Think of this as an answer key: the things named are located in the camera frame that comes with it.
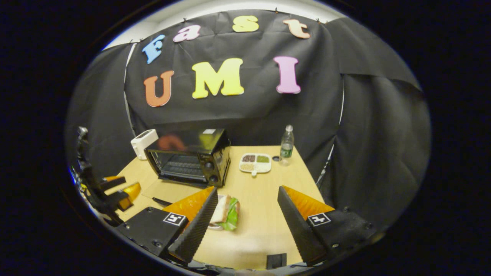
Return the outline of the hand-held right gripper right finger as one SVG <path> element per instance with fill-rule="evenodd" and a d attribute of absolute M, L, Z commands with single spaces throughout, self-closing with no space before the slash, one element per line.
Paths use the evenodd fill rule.
<path fill-rule="evenodd" d="M 378 237 L 375 225 L 349 208 L 337 210 L 291 187 L 280 186 L 277 201 L 309 266 L 340 261 Z"/>

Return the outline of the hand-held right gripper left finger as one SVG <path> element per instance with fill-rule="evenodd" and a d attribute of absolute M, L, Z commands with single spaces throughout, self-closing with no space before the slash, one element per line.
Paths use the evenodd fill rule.
<path fill-rule="evenodd" d="M 179 264 L 189 264 L 198 250 L 219 201 L 217 187 L 171 204 L 171 211 L 147 207 L 116 227 L 149 253 Z"/>

